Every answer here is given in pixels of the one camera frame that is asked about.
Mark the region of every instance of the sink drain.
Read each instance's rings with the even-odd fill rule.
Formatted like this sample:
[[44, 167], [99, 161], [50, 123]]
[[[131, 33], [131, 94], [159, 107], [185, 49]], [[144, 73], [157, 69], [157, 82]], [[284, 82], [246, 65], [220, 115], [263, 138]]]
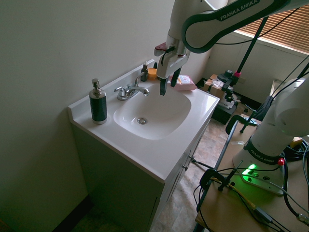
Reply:
[[142, 124], [142, 125], [145, 125], [147, 123], [147, 119], [140, 117], [140, 118], [137, 119], [137, 122]]

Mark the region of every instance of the cabinet knob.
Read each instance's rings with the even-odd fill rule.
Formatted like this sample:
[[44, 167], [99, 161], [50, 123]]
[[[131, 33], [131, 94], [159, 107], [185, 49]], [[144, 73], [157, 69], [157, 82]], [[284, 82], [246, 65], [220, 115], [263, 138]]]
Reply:
[[187, 171], [187, 170], [188, 170], [188, 168], [189, 168], [189, 165], [188, 165], [188, 166], [186, 166], [186, 167], [183, 165], [182, 167], [184, 168], [184, 170], [185, 170], [185, 171]]

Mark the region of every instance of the table leg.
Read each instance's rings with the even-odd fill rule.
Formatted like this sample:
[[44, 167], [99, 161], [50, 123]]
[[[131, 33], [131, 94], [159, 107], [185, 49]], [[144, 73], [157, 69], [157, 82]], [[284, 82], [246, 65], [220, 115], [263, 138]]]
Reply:
[[200, 224], [196, 224], [193, 232], [204, 232], [205, 228], [201, 226]]

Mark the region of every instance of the faucet handle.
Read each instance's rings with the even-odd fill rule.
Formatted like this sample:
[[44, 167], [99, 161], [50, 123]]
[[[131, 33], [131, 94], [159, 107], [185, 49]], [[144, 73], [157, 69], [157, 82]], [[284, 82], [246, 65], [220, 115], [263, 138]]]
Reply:
[[118, 87], [114, 89], [114, 92], [117, 92], [119, 90], [118, 96], [124, 97], [126, 95], [126, 89], [124, 87]]

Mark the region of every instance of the small bottle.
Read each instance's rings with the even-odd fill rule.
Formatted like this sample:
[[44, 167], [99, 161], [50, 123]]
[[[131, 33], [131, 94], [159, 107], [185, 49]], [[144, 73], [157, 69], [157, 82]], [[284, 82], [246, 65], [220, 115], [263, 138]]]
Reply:
[[106, 92], [100, 89], [98, 79], [92, 80], [94, 89], [89, 92], [92, 121], [103, 124], [107, 120]]
[[144, 72], [144, 75], [140, 77], [141, 81], [147, 81], [147, 75], [148, 75], [148, 66], [147, 62], [144, 63], [143, 68], [141, 69], [141, 73]]

